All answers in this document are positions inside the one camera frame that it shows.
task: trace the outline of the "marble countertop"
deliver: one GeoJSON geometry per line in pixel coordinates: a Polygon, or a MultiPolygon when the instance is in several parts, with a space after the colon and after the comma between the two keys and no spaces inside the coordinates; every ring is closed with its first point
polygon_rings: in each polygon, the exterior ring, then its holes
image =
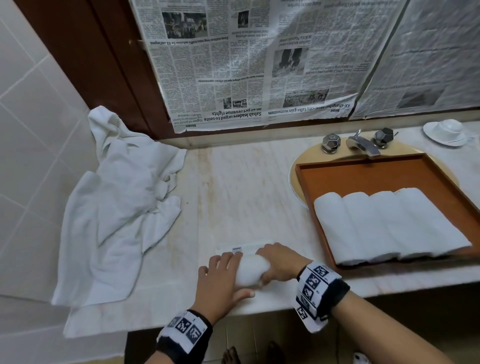
{"type": "MultiPolygon", "coordinates": [[[[480,207],[480,121],[464,123],[472,138],[462,148],[427,139],[420,127],[397,129],[397,138],[442,160],[460,188],[480,207]]],[[[131,296],[121,302],[71,310],[69,338],[160,327],[194,300],[197,268],[221,244],[263,239],[290,246],[324,261],[310,214],[288,183],[296,157],[321,136],[193,149],[171,192],[182,197],[182,212],[167,236],[144,257],[131,296]]],[[[480,281],[480,264],[445,263],[424,270],[385,270],[347,279],[362,297],[480,281]]],[[[273,282],[242,302],[232,315],[292,307],[296,282],[273,282]]]]}

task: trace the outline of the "faucet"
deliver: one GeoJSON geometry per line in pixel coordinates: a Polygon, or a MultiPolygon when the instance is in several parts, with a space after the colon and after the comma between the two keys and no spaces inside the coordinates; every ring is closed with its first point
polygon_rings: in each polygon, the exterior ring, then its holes
{"type": "Polygon", "coordinates": [[[361,129],[358,129],[355,135],[349,136],[347,139],[347,147],[358,148],[364,152],[367,152],[368,157],[381,156],[380,150],[370,140],[360,136],[361,129]]]}

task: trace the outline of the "wristband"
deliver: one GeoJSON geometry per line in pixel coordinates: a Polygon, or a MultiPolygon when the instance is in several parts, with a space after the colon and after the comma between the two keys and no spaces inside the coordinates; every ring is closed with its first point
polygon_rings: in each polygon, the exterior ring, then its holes
{"type": "Polygon", "coordinates": [[[300,271],[294,308],[310,332],[320,331],[350,286],[323,264],[312,262],[300,271]]]}
{"type": "Polygon", "coordinates": [[[187,310],[177,314],[157,338],[156,350],[175,364],[200,364],[212,336],[210,322],[200,313],[187,310]]]}

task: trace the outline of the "wooden tray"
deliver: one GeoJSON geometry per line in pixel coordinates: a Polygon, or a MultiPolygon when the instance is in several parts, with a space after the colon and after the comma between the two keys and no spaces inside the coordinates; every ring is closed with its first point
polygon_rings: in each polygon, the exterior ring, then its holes
{"type": "Polygon", "coordinates": [[[361,156],[329,162],[304,163],[297,164],[295,171],[325,257],[329,265],[342,274],[352,270],[377,270],[386,265],[424,267],[426,262],[480,257],[480,210],[425,153],[381,156],[375,159],[361,156]],[[361,191],[372,195],[380,191],[394,192],[406,187],[417,187],[421,190],[473,246],[463,248],[447,257],[418,258],[401,262],[391,260],[378,264],[362,263],[351,267],[337,265],[315,214],[313,207],[315,199],[328,192],[336,192],[343,197],[353,192],[361,191]]]}

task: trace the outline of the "newspaper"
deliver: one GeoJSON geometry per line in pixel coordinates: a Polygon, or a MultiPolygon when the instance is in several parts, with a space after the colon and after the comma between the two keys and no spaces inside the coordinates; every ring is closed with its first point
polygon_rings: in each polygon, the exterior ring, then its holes
{"type": "Polygon", "coordinates": [[[477,107],[480,3],[411,0],[353,117],[477,107]]]}
{"type": "Polygon", "coordinates": [[[174,130],[346,117],[406,0],[132,0],[174,130]]]}

